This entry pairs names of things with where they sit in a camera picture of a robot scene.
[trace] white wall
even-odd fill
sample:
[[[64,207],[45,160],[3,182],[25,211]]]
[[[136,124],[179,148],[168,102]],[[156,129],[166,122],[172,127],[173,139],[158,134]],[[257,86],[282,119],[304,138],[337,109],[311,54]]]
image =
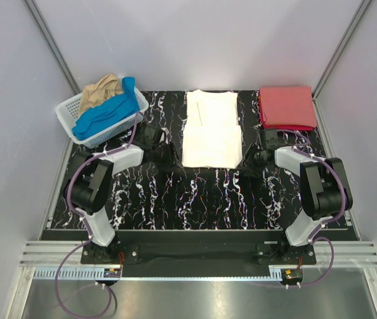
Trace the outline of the white wall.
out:
[[[0,318],[63,154],[53,108],[71,95],[23,2],[0,1]]]
[[[318,97],[364,239],[377,248],[377,1]]]
[[[315,86],[361,0],[37,0],[79,86]]]

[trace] table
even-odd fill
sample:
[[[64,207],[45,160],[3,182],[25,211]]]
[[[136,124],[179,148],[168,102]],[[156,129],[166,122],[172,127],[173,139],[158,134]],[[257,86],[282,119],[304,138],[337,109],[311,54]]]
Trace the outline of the table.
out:
[[[259,143],[258,91],[237,93],[245,154],[251,143]],[[147,117],[153,125],[169,129],[181,158],[186,92],[143,94],[150,103]],[[130,133],[123,132],[93,151],[118,147],[128,141]],[[307,135],[311,140],[308,151],[325,156],[318,130]],[[295,137],[283,137],[289,142],[295,141]],[[69,162],[77,149],[85,148],[74,145]],[[261,175],[262,178],[252,178],[233,169],[208,168],[179,168],[164,172],[148,163],[114,176],[106,210],[116,230],[284,229],[301,210],[299,179],[275,166],[266,167]],[[346,228],[346,221],[341,218],[329,227]],[[50,229],[81,228],[82,223],[69,213],[61,196]]]

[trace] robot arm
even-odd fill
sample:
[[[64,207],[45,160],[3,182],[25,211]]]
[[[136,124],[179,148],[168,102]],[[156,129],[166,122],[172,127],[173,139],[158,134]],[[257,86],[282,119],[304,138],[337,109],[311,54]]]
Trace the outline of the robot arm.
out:
[[[311,233],[340,212],[342,194],[333,175],[323,164],[295,152],[279,141],[276,130],[260,133],[262,150],[252,145],[246,154],[244,166],[248,171],[261,171],[269,164],[287,169],[300,177],[302,209],[295,221],[285,229],[279,242],[283,260],[298,258],[310,244]],[[343,163],[338,158],[324,159],[337,174],[343,185],[345,210],[352,207],[352,196]]]
[[[118,172],[149,161],[172,165],[176,153],[172,143],[167,141],[167,130],[153,128],[145,122],[139,124],[132,145],[125,150],[105,155],[94,160],[79,174],[71,191],[71,201],[81,212],[92,229],[92,242],[100,247],[107,247],[115,236],[105,210],[112,176]],[[68,167],[70,178],[89,158],[96,154],[79,151]],[[68,191],[70,179],[64,188],[64,197]]]

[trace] folded white shirt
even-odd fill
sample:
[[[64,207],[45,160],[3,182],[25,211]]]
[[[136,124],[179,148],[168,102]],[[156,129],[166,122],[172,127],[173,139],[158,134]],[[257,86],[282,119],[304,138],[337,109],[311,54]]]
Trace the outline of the folded white shirt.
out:
[[[240,126],[185,126],[183,166],[236,168],[242,159]]]
[[[237,93],[208,93],[196,90],[187,93],[187,125],[238,125]]]
[[[237,93],[188,92],[183,134],[183,166],[236,168],[242,160]]]

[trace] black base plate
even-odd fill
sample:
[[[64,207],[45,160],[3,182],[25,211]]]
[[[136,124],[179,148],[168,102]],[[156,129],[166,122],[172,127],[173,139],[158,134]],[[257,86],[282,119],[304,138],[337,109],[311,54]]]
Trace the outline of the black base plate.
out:
[[[116,259],[110,262],[104,262],[103,259],[98,258],[98,253],[96,253],[97,247],[95,245],[87,245],[83,247],[82,258],[80,259],[80,263],[84,265],[118,265],[120,263],[120,259],[116,254]],[[134,265],[138,263],[138,257],[140,255],[140,246],[138,244],[127,244],[127,245],[119,245],[118,251],[123,252],[124,254],[124,264],[125,265]]]
[[[257,263],[259,265],[299,265],[299,259],[294,259],[290,262],[283,261],[281,258],[279,258],[278,253],[271,257],[267,257],[267,255],[272,255],[275,252],[275,249],[277,249],[276,243],[256,245]],[[312,245],[309,245],[307,247],[307,251],[302,255],[302,263],[304,265],[316,265],[315,252]]]

